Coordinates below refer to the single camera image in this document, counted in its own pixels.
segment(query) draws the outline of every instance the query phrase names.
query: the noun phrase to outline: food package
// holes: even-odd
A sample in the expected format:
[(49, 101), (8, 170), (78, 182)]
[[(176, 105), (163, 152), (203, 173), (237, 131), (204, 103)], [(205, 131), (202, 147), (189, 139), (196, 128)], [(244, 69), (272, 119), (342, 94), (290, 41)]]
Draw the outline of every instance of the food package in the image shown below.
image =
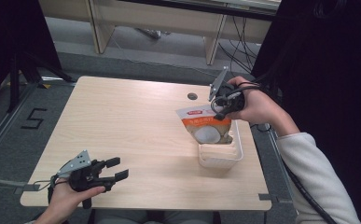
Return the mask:
[(230, 119), (214, 119), (210, 105), (201, 105), (176, 110), (187, 131), (199, 144), (230, 144)]

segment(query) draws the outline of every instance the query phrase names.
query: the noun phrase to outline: gray floor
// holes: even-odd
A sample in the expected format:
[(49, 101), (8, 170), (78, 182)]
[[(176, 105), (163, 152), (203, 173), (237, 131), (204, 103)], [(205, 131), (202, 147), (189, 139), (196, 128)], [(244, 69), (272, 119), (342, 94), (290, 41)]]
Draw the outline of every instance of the gray floor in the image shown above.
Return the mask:
[[(118, 27), (104, 54), (94, 52), (90, 25), (85, 22), (62, 21), (47, 18), (63, 70), (72, 77), (82, 75), (98, 77), (121, 77), (141, 80), (167, 81), (208, 85), (223, 66), (230, 66), (228, 56), (218, 50), (215, 63), (206, 65), (203, 39), (200, 36), (169, 34), (153, 40), (132, 28)], [(228, 40), (220, 41), (233, 52)], [(259, 46), (250, 44), (255, 53)], [(248, 75), (232, 64), (235, 76)], [(44, 69), (42, 76), (53, 75)], [(62, 81), (51, 82), (48, 89), (32, 88), (22, 107), (8, 125), (0, 139), (0, 180), (22, 184), (29, 180), (49, 136), (62, 113), (73, 86)], [(8, 116), (9, 89), (0, 91), (0, 122)], [(23, 129), (33, 126), (27, 117), (34, 108), (47, 109), (37, 112), (43, 119), (35, 130)], [(264, 175), (272, 197), (272, 209), (268, 213), (253, 211), (220, 211), (222, 222), (237, 223), (294, 223), (296, 212), (291, 203), (284, 175), (272, 147), (270, 133), (252, 129), (261, 159)], [(23, 207), (17, 187), (0, 186), (0, 223), (23, 223), (31, 220), (44, 208)], [(87, 223), (89, 211), (77, 209), (71, 223)]]

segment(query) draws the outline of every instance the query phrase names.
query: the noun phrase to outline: wooden table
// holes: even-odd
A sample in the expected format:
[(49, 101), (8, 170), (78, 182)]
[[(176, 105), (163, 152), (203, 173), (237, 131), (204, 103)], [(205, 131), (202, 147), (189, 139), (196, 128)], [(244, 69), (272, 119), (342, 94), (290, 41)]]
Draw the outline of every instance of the wooden table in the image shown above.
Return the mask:
[[(190, 93), (198, 95), (189, 100)], [(268, 194), (247, 122), (239, 130), (244, 157), (230, 170), (204, 168), (198, 144), (175, 110), (208, 103), (209, 87), (82, 77), (29, 181), (46, 180), (83, 149), (90, 158), (121, 157), (101, 176), (130, 176), (92, 199), (95, 208), (269, 210)], [(47, 191), (24, 192), (25, 206), (46, 206)]]

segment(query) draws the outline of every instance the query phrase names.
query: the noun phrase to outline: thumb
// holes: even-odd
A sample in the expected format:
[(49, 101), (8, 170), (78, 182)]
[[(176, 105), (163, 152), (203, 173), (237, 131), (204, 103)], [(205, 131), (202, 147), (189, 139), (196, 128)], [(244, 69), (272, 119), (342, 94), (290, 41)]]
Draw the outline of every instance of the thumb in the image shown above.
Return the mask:
[(105, 187), (103, 186), (87, 189), (78, 193), (78, 199), (80, 201), (84, 201), (88, 198), (95, 197), (96, 195), (101, 194), (104, 191), (105, 191)]

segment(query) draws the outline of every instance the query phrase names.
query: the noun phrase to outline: sleeve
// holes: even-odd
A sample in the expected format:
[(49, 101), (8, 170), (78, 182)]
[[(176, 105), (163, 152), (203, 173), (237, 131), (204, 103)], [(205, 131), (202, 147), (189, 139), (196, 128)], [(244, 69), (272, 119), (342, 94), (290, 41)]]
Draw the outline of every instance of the sleeve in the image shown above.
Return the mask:
[[(311, 135), (295, 133), (279, 137), (277, 145), (288, 168), (337, 223), (360, 223), (345, 187)], [(290, 182), (293, 203), (299, 212), (296, 223), (325, 223)]]

